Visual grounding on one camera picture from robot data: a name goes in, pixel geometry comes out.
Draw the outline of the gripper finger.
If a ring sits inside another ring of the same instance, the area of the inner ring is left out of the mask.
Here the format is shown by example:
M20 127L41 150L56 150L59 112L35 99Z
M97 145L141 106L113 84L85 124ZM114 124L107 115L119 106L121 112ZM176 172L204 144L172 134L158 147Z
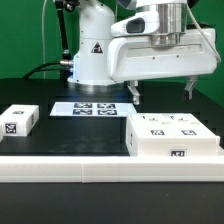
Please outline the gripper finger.
M140 93L137 90L138 82L137 81L129 81L127 83L127 87L133 96L133 104L138 105L140 103Z
M184 88L184 99L185 100L191 100L192 99L192 94L193 90L197 84L198 77L197 76L191 76L187 78L187 83Z

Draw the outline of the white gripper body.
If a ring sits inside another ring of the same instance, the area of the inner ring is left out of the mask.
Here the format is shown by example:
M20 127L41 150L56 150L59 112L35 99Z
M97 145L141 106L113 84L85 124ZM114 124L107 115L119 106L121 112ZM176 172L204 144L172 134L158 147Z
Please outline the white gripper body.
M116 82L211 74L217 59L196 29L175 46L153 46L149 36L120 37L108 47L107 74Z

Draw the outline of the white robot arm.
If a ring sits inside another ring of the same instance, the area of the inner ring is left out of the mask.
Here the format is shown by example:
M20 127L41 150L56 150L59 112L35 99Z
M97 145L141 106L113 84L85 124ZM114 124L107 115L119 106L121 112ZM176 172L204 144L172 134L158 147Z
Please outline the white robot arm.
M213 28L192 28L190 0L117 0L135 15L120 22L98 0L81 0L80 46L68 81L89 91L125 82L138 104L140 80L186 77L186 97L199 75L215 71L221 58Z

